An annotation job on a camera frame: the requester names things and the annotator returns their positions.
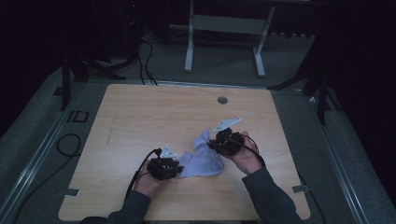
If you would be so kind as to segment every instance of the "human hand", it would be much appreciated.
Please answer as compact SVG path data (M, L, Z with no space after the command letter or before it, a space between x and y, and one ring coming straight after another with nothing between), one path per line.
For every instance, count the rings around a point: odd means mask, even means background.
M145 194L146 196L152 198L155 192L161 188L163 184L167 182L167 180L159 180L154 178L148 171L149 161L146 161L142 170L139 173L139 178L137 178L134 183L134 190Z
M248 132L242 132L241 134L244 137L245 146L250 147L257 153L259 153L259 150L256 148L256 145L253 144L248 138ZM239 152L233 156L224 156L224 155L221 156L233 161L236 167L238 167L239 170L241 170L246 175L250 175L262 168L262 163L257 158L257 156L253 154L253 152L249 151L247 148L244 147L241 147Z

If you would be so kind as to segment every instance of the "sleeve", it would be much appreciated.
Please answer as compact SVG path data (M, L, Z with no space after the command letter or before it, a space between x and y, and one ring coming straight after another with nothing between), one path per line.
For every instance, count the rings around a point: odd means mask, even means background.
M150 202L148 196L132 190L121 210L108 216L107 224L141 224L149 210Z
M303 223L293 200L276 185L265 167L242 178L242 181L263 223Z

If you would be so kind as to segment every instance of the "white cloth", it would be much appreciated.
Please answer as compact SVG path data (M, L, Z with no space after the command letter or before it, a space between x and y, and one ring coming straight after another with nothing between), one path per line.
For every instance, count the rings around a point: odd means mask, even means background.
M180 158L179 166L184 168L178 176L209 176L221 173L224 163L221 156L207 145L208 142L209 130L205 129L192 142L195 155L185 152Z

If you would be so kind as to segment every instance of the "dark background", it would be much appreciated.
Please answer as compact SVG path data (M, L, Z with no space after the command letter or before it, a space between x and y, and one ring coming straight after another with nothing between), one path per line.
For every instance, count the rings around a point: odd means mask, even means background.
M165 40L169 37L169 23L188 24L189 3L185 0L151 0L144 4L135 1L137 8L132 8L132 12L130 6L125 11L123 1L112 2L113 7L108 2L105 7L93 5L88 0L1 1L0 136L44 79L59 68L70 46L106 60L109 46L116 48L120 38L114 34L125 21L141 16ZM262 13L267 5L257 7L240 2L203 0L196 10L265 18ZM332 55L335 60L329 68L331 86L395 203L396 184L392 176L396 172L396 3L352 1L347 5L353 7L348 8L339 7L336 1L316 3L319 1L276 3L270 32L315 35L316 43L304 61L306 68L325 62L330 57L326 49L337 52Z

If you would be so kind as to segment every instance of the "small circular hole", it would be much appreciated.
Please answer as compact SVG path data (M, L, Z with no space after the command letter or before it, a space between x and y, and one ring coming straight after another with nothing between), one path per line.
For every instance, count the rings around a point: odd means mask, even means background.
M225 104L228 103L228 99L227 99L227 97L225 97L225 96L220 96L220 97L218 98L218 102L219 102L219 104L225 105Z

